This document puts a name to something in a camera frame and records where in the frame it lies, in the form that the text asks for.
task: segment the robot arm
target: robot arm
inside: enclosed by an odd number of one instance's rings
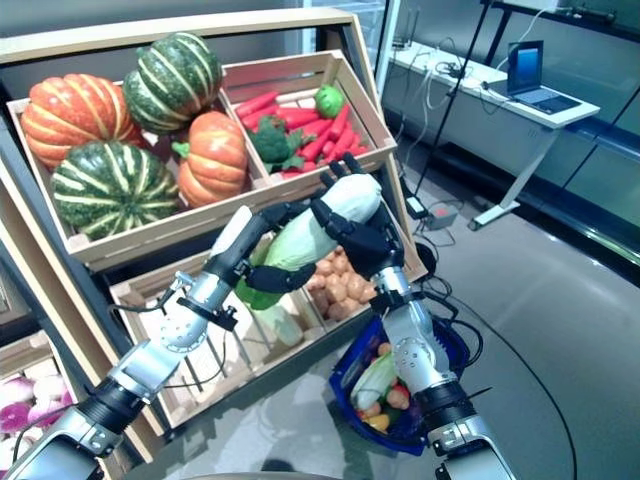
[[[361,172],[355,160],[345,163],[352,172]],[[338,177],[346,174],[338,164],[331,168]],[[328,186],[332,183],[323,180]],[[402,271],[404,251],[386,206],[381,205],[366,225],[340,218],[320,200],[311,208],[327,234],[344,247],[356,272],[376,286],[378,295],[371,305],[383,318],[398,376],[421,409],[429,444],[436,455],[446,457],[436,478],[515,480],[489,428],[449,370],[429,310]]]
[[[286,272],[252,268],[248,262],[263,234],[282,226],[304,208],[278,204],[258,215],[252,215],[247,207],[240,208],[213,245],[202,272],[196,278],[176,273],[164,298],[183,285],[191,288],[178,300],[184,307],[179,315],[163,320],[160,337],[134,346],[88,399],[68,408],[12,465],[5,480],[101,478],[95,458],[111,454],[126,427],[155,399],[184,357],[204,341],[208,322],[233,330],[234,312],[224,311],[222,306],[241,276],[261,290],[284,293],[300,288],[313,274],[313,264]]]

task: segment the pumpkin stem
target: pumpkin stem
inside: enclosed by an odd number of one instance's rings
[[[187,158],[187,156],[189,155],[188,143],[171,142],[171,149],[182,158]]]

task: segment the laptop screen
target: laptop screen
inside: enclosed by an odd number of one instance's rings
[[[511,44],[509,50],[508,93],[539,88],[542,80],[542,42]]]

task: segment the blue basket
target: blue basket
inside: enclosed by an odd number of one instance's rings
[[[457,332],[447,328],[444,321],[437,317],[434,317],[434,333],[445,347],[449,363],[452,365],[451,370],[459,377],[469,360],[467,345]],[[422,429],[420,410],[413,399],[409,408],[389,426],[386,435],[361,421],[349,399],[362,373],[371,360],[378,356],[378,345],[387,341],[382,320],[376,316],[334,367],[329,384],[346,420],[360,435],[391,450],[419,456],[427,444],[427,439]]]

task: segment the broccoli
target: broccoli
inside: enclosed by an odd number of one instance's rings
[[[301,167],[304,163],[302,157],[295,155],[296,150],[303,144],[302,131],[296,130],[287,135],[284,122],[278,117],[262,117],[258,131],[248,133],[267,172]]]

